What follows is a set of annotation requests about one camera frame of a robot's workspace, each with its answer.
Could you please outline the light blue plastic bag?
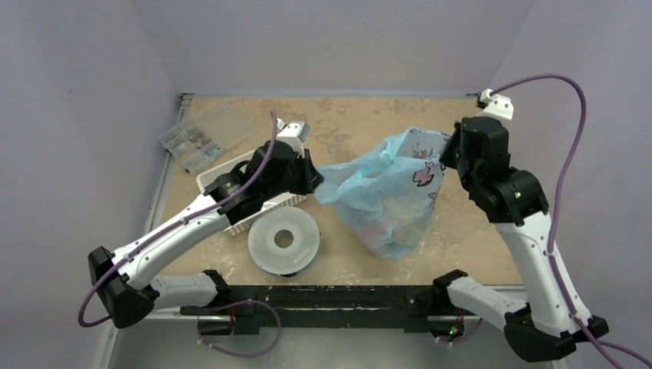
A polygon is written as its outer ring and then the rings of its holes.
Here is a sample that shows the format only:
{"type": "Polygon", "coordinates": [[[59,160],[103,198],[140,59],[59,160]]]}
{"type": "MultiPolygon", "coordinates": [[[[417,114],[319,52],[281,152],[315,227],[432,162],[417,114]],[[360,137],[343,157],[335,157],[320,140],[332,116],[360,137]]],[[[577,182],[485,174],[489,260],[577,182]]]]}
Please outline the light blue plastic bag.
{"type": "Polygon", "coordinates": [[[409,128],[368,153],[318,169],[315,190],[361,243],[380,258],[399,259],[423,240],[445,176],[441,154],[450,135],[409,128]]]}

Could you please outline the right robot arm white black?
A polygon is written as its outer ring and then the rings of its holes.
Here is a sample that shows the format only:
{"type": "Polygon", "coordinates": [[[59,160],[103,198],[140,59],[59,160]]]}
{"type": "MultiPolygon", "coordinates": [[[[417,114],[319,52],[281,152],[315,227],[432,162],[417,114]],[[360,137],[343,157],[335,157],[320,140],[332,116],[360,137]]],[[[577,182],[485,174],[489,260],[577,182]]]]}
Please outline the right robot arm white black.
{"type": "Polygon", "coordinates": [[[431,301],[443,313],[464,309],[502,330],[514,353],[528,363],[559,361],[577,344],[609,331],[576,295],[557,246],[538,179],[510,165],[509,133],[495,118],[455,123],[441,163],[457,171],[469,198],[503,238],[527,299],[519,300],[454,270],[433,281],[431,301]]]}

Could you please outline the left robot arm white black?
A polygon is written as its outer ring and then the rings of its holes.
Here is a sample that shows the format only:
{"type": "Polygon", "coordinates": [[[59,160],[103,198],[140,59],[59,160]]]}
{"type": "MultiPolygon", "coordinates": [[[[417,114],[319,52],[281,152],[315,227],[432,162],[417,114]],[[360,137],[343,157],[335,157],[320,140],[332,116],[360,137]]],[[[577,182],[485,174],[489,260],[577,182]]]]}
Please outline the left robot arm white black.
{"type": "Polygon", "coordinates": [[[308,149],[267,141],[249,159],[215,175],[190,205],[149,234],[113,251],[90,252],[90,295],[99,297],[117,328],[162,308],[196,306],[220,314],[229,293],[217,271],[174,278],[161,277],[161,271],[204,239],[257,214],[266,201],[312,194],[323,180],[308,149]]]}

